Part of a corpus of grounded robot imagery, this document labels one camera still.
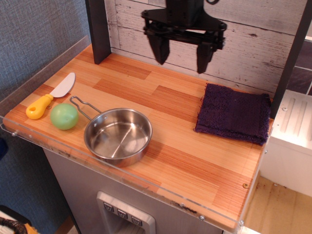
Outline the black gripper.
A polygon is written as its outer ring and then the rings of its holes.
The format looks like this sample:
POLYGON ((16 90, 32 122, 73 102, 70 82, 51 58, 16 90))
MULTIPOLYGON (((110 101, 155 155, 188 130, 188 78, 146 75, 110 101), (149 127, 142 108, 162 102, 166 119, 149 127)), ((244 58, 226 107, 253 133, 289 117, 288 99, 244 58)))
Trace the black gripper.
POLYGON ((204 10, 203 0, 167 0, 166 7, 144 10, 144 34, 148 37, 156 61, 163 65, 170 53, 170 40, 199 45, 197 72, 202 74, 211 62, 214 50, 224 46, 227 24, 204 10))

